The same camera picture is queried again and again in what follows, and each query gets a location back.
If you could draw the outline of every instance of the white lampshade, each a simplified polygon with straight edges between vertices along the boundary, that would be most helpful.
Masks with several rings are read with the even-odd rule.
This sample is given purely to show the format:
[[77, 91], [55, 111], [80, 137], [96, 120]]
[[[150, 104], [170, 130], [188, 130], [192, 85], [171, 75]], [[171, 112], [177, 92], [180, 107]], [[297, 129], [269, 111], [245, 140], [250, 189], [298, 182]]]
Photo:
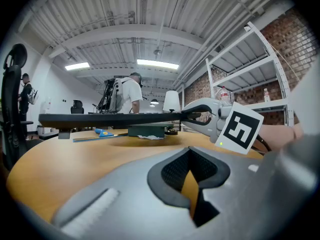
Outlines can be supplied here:
[[163, 111], [170, 112], [170, 110], [174, 110], [174, 113], [180, 112], [180, 101], [179, 101], [179, 93], [175, 90], [169, 90], [165, 94]]

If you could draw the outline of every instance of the wooden table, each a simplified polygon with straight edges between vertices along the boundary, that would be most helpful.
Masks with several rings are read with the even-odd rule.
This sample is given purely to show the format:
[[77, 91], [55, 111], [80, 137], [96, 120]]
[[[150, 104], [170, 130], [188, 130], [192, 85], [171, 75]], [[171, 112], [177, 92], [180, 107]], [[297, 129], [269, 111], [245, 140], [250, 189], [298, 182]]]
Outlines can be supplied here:
[[[128, 130], [112, 130], [114, 134]], [[70, 139], [48, 139], [23, 155], [11, 170], [6, 186], [16, 200], [32, 208], [46, 221], [72, 195], [116, 167], [162, 152], [198, 146], [243, 156], [215, 147], [200, 133], [179, 132], [162, 140], [118, 137], [73, 143], [74, 138], [97, 136], [94, 131], [75, 132]], [[261, 159], [251, 150], [248, 158]]]

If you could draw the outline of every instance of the brick wall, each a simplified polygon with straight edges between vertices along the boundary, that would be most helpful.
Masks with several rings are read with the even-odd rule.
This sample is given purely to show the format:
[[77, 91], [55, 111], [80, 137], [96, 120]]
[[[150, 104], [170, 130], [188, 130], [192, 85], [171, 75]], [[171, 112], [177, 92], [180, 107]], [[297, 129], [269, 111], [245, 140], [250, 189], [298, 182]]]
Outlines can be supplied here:
[[[292, 8], [267, 25], [261, 33], [281, 53], [299, 79], [301, 79], [316, 59], [319, 48], [315, 34], [302, 15], [295, 8]], [[287, 77], [289, 87], [292, 90], [297, 85], [298, 79], [278, 53], [277, 56]], [[219, 69], [213, 69], [212, 73], [215, 81], [224, 77], [224, 72]], [[234, 93], [234, 101], [242, 105], [264, 102], [264, 88], [268, 89], [271, 101], [282, 99], [279, 83], [278, 81], [274, 81], [254, 89]], [[204, 74], [186, 88], [184, 96], [185, 104], [202, 97], [210, 97], [208, 74]], [[282, 111], [265, 112], [262, 115], [264, 116], [264, 124], [284, 124], [284, 113]], [[200, 120], [203, 121], [205, 117], [206, 115], [203, 114]]]

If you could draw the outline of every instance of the black and white marker tag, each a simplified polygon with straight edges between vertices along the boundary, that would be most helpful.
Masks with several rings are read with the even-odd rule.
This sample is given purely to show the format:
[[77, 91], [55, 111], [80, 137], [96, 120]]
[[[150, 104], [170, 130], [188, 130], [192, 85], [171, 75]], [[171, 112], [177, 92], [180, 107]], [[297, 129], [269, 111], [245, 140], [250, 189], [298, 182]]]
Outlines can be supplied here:
[[234, 102], [215, 146], [246, 155], [258, 135], [263, 120], [261, 114]]

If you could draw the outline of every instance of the white t-shirt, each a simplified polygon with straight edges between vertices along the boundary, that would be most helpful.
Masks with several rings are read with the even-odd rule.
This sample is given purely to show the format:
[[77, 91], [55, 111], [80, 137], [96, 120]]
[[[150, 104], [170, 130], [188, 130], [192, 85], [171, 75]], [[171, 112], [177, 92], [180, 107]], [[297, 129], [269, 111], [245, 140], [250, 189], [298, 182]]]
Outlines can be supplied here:
[[123, 89], [123, 105], [119, 113], [129, 114], [132, 102], [142, 100], [140, 85], [130, 77], [121, 79]]

